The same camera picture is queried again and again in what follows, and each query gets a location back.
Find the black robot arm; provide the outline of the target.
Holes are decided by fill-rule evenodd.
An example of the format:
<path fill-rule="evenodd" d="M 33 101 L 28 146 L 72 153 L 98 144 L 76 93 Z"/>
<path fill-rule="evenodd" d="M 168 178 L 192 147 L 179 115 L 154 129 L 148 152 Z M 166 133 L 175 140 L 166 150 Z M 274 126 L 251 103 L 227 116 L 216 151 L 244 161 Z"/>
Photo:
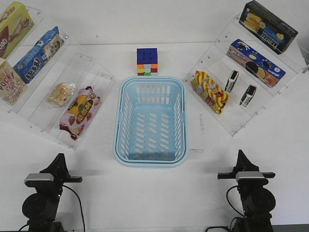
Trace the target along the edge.
<path fill-rule="evenodd" d="M 275 208 L 274 195 L 266 188 L 274 172 L 261 172 L 243 151 L 238 151 L 236 166 L 230 173 L 218 173 L 218 179 L 235 179 L 240 194 L 243 213 L 231 224 L 230 232 L 272 232 L 270 211 Z"/>
<path fill-rule="evenodd" d="M 28 196 L 22 213 L 28 218 L 30 232 L 63 232 L 61 222 L 56 222 L 56 213 L 64 183 L 81 183 L 81 176 L 71 176 L 66 166 L 65 155 L 59 153 L 52 163 L 39 173 L 29 174 L 24 183 L 35 188 L 36 193 Z"/>

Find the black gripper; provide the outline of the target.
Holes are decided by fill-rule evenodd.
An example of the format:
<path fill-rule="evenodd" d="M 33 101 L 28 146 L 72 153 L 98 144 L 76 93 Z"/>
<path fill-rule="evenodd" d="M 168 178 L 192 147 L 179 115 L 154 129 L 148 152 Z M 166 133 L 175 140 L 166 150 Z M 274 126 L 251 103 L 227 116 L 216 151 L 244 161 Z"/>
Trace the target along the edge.
<path fill-rule="evenodd" d="M 244 152 L 240 149 L 238 151 L 237 164 L 233 168 L 232 172 L 229 173 L 218 173 L 217 179 L 236 179 L 236 174 L 243 171 L 259 171 L 259 167 L 253 165 L 249 159 L 246 157 Z M 274 172 L 261 172 L 266 179 L 271 179 L 275 177 Z"/>
<path fill-rule="evenodd" d="M 48 168 L 40 171 L 40 175 L 49 181 L 50 192 L 62 193 L 64 183 L 81 183 L 81 176 L 71 176 L 67 169 L 64 153 L 59 153 Z"/>

